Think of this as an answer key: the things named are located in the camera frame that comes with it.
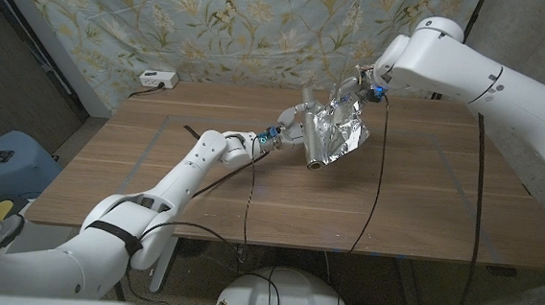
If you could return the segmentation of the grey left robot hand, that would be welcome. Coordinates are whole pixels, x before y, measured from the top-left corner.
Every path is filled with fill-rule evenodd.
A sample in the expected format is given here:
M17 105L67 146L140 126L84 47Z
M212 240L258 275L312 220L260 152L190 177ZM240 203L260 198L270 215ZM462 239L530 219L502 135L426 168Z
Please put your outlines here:
M273 150L293 151L304 144L303 133L307 104L302 103L285 109L277 123L257 135L261 153Z

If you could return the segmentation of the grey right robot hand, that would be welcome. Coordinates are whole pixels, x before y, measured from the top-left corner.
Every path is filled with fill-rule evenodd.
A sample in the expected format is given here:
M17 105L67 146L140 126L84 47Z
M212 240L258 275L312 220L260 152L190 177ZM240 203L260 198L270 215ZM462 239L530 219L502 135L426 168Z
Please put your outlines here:
M357 65L356 71L355 77L347 77L336 85L336 89L331 94L331 101L338 105L348 102L351 97L356 97L362 102L362 105L368 103L380 104L383 91L378 90L378 86L375 84L371 66Z

